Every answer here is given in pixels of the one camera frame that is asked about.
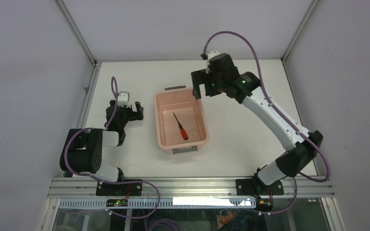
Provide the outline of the red handled screwdriver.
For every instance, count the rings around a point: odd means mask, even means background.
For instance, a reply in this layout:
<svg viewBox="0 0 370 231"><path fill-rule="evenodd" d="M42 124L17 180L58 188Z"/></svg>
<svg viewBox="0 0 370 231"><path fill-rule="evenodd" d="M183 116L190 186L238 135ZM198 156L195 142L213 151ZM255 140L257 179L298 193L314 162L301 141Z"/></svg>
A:
<svg viewBox="0 0 370 231"><path fill-rule="evenodd" d="M177 119L177 116L175 115L175 113L173 113L174 117L175 117L175 120L177 121L177 124L178 124L178 127L180 129L180 133L181 133L181 136L182 138L186 141L189 139L188 137L188 134L186 132L186 130L183 128L183 126L181 125L181 123L179 122L179 120Z"/></svg>

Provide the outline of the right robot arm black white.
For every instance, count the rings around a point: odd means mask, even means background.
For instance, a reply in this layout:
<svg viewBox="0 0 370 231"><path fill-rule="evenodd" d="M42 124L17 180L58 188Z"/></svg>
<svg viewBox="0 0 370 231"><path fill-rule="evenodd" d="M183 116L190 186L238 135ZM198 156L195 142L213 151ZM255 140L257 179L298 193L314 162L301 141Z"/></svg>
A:
<svg viewBox="0 0 370 231"><path fill-rule="evenodd" d="M200 85L204 85L206 96L225 93L258 116L282 144L285 152L254 173L255 194L264 195L276 181L295 177L315 158L322 134L317 130L310 132L285 115L264 92L261 80L252 72L241 74L229 54L211 57L205 69L191 72L191 79L196 99L201 98Z"/></svg>

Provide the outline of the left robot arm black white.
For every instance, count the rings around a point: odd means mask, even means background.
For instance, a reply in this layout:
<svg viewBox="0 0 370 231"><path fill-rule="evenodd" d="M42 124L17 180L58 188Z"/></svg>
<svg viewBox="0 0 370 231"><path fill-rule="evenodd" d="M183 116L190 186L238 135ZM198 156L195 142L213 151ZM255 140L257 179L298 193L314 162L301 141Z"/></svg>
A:
<svg viewBox="0 0 370 231"><path fill-rule="evenodd" d="M107 189L113 195L123 194L126 189L123 171L103 161L102 150L122 146L128 122L144 119L141 103L135 102L135 108L129 102L111 100L106 108L104 128L70 129L59 161L61 169L107 182Z"/></svg>

